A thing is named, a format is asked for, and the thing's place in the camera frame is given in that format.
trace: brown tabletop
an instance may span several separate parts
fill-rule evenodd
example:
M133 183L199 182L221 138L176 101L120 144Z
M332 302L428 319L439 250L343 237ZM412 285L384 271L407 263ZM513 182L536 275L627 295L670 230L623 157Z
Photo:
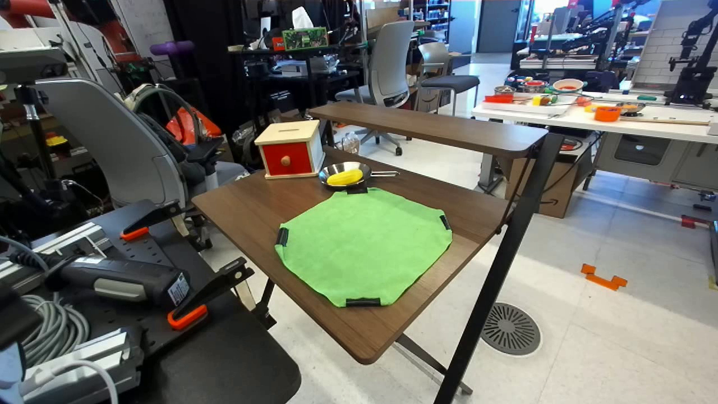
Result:
M498 157L518 157L536 145L545 129L502 126L415 109L378 108L369 103L325 103L309 109L313 116L369 126L375 129L409 134L436 144L481 151Z
M329 162L362 160L370 167L392 167L372 160L328 151ZM490 241L508 209L505 199L474 192L424 174L400 170L392 180L370 180L426 207L444 209L453 241L449 250L388 308L335 308L286 270L273 250L283 221L329 198L316 176L264 180L262 172L197 194L195 207L252 258L292 300L297 300L357 362L372 363L403 335L411 321L444 290L444 285Z

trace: wooden table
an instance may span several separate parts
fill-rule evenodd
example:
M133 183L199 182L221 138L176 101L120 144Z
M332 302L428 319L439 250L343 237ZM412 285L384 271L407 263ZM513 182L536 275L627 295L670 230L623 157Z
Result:
M455 116L447 118L424 112L384 109L362 103L324 106L314 108L309 114L392 129L412 134L418 138L430 138L472 151L491 151L508 157L530 157L540 151L528 189L511 212L508 211L510 204L505 199L400 170L343 151L328 151L328 164L362 160L370 167L398 170L398 176L372 180L370 183L447 211L449 227L453 229L453 241L449 250L412 286L409 286L396 305L388 308L339 310L329 305L328 298L309 290L292 271L288 271L279 254L273 250L277 230L286 220L329 198L329 192L316 180L264 180L262 174L252 174L247 180L195 198L195 207L212 221L216 221L216 227L227 234L227 237L233 240L258 264L258 270L270 275L271 283L283 286L283 292L295 298L357 362L372 363L392 341L400 341L420 359L444 373L444 382L436 401L450 401L455 390L462 386L461 378L481 339L481 330L511 267L530 218L539 207L540 189L562 147L562 138L550 136L547 140L540 140L545 132L535 127L505 127L498 124L481 124ZM428 353L415 346L403 335L403 330L481 250L481 247L490 241L490 237L500 229L505 220L510 227L479 295L479 305L466 321L450 365L444 368Z

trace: floor drain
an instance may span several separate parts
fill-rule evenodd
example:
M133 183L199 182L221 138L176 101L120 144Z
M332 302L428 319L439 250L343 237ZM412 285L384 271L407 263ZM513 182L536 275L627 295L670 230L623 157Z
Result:
M494 349L505 354L530 354L540 344L539 325L522 310L495 302L481 335Z

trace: red box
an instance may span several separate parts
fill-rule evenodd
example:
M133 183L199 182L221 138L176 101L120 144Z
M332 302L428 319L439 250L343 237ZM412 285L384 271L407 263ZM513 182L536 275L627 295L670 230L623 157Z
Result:
M318 120L280 120L254 140L268 176L313 176L324 164Z

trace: green felt mat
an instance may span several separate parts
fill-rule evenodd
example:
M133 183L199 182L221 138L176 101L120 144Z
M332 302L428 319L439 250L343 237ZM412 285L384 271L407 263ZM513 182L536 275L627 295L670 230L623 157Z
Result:
M444 211L370 189L286 221L279 255L332 305L396 302L450 245Z

